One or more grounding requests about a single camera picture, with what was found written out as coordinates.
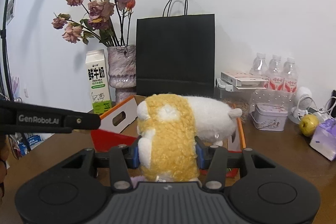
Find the person's left hand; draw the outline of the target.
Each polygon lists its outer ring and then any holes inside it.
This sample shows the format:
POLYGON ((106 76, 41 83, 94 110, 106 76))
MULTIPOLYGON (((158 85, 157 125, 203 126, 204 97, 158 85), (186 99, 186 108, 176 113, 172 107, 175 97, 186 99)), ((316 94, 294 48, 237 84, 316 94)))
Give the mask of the person's left hand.
POLYGON ((0 200, 2 202, 3 196, 5 195, 4 180, 7 175, 7 159, 9 157, 9 146, 7 144, 7 136, 1 135, 0 138, 0 200))

